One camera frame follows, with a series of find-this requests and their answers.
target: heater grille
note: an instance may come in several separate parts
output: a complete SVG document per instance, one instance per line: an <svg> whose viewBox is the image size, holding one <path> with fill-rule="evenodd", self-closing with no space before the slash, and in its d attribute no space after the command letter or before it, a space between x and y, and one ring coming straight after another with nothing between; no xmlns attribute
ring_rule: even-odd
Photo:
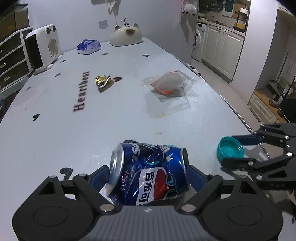
<svg viewBox="0 0 296 241"><path fill-rule="evenodd" d="M49 50L49 54L51 55L51 57L55 58L57 56L59 48L57 46L57 41L55 39L51 39L49 41L48 50Z"/></svg>

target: faucet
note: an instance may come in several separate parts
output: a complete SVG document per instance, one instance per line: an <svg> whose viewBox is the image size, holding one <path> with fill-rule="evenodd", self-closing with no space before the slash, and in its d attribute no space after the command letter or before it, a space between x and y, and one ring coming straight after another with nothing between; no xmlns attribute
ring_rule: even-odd
<svg viewBox="0 0 296 241"><path fill-rule="evenodd" d="M123 26L124 27L129 27L129 23L126 23L126 18L124 18L124 20L123 20Z"/></svg>

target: can rim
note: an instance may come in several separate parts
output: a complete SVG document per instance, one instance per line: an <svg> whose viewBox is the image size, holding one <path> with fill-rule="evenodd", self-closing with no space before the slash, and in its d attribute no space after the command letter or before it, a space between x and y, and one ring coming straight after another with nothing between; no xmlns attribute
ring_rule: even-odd
<svg viewBox="0 0 296 241"><path fill-rule="evenodd" d="M111 185L112 189L116 186L120 174L123 169L123 161L124 161L124 152L121 144L118 144L115 149L112 151L111 159L110 159L110 175L108 183Z"/></svg>
<svg viewBox="0 0 296 241"><path fill-rule="evenodd" d="M185 160L184 160L183 150L185 150L185 152L186 152L186 154L187 154L187 161L186 161L186 162L185 162ZM188 189L190 190L190 184L189 184L189 182L188 182L188 179L187 179L187 172L186 172L186 168L187 168L187 166L189 165L188 153L187 153L186 148L181 148L181 150L180 150L180 156L181 156L182 166L183 166L183 170L184 170L184 175L185 175L185 178L186 178L186 182L187 182L187 185L188 185Z"/></svg>

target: light switch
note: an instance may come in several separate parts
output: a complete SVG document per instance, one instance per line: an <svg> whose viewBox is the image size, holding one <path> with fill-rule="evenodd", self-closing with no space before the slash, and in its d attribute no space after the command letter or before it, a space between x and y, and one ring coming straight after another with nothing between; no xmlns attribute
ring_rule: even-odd
<svg viewBox="0 0 296 241"><path fill-rule="evenodd" d="M107 20L99 21L99 27L100 27L100 29L108 28L108 22L107 22Z"/></svg>

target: pepsi can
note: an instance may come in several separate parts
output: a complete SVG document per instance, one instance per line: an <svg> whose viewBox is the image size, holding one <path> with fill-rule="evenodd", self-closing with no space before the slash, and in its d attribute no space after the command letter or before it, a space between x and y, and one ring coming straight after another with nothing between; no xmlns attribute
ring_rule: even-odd
<svg viewBox="0 0 296 241"><path fill-rule="evenodd" d="M113 202L145 205L189 190L188 155L173 145L121 143L111 155L106 192Z"/></svg>

